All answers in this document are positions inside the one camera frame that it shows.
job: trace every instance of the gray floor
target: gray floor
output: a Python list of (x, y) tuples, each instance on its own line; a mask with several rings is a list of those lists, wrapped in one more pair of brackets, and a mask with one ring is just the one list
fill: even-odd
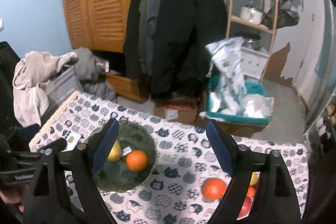
[[(268, 128), (255, 133), (252, 137), (279, 143), (303, 143), (305, 109), (301, 105), (299, 97), (290, 87), (269, 80), (263, 80), (262, 83), (267, 95), (274, 97), (274, 119)], [(153, 114), (154, 102), (150, 100), (144, 104), (139, 104), (132, 100), (118, 97), (118, 103), (125, 107)]]

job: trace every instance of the metal screw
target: metal screw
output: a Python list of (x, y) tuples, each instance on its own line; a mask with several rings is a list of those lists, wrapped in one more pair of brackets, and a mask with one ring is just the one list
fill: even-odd
[(240, 144), (240, 145), (238, 145), (238, 149), (240, 150), (240, 151), (246, 151), (247, 150), (247, 146), (246, 145), (244, 145), (244, 144)]
[(77, 149), (78, 150), (83, 150), (86, 148), (86, 144), (85, 143), (80, 143), (78, 146), (77, 146)]
[(280, 156), (280, 152), (278, 150), (272, 150), (272, 154), (275, 157), (279, 157)]
[(48, 148), (48, 149), (46, 149), (46, 150), (44, 151), (44, 154), (45, 154), (45, 155), (50, 155), (51, 152), (52, 152), (52, 149), (51, 149), (51, 148)]

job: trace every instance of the cat print tablecloth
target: cat print tablecloth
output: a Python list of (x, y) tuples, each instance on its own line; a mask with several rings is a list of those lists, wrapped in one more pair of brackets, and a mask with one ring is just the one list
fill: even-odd
[[(144, 185), (129, 193), (100, 191), (117, 222), (206, 224), (218, 201), (206, 200), (201, 195), (203, 182), (207, 178), (221, 178), (228, 185), (231, 178), (220, 169), (202, 128), (166, 121), (87, 93), (75, 92), (31, 141), (30, 149), (36, 151), (69, 131), (79, 133), (82, 136), (80, 142), (83, 142), (92, 130), (104, 125), (110, 117), (144, 126), (157, 145), (156, 167)], [(302, 215), (308, 187), (304, 145), (234, 138), (238, 144), (245, 144), (253, 151), (280, 151), (293, 180)], [(66, 179), (72, 202), (81, 208), (70, 172), (66, 172)]]

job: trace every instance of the red apple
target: red apple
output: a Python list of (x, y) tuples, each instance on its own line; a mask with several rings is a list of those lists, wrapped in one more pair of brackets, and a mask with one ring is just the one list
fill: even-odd
[(243, 203), (243, 206), (240, 210), (240, 213), (238, 215), (238, 218), (244, 217), (248, 214), (252, 206), (252, 201), (250, 198), (246, 197)]

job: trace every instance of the pear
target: pear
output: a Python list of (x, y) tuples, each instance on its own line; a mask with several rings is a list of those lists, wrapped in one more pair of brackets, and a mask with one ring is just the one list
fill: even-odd
[(258, 183), (258, 180), (259, 180), (259, 172), (253, 172), (252, 177), (251, 177), (250, 186), (256, 185)]
[(121, 149), (120, 142), (116, 140), (111, 149), (111, 152), (109, 153), (109, 156), (107, 157), (107, 160), (110, 162), (115, 162), (121, 158), (121, 154), (122, 154), (122, 149)]

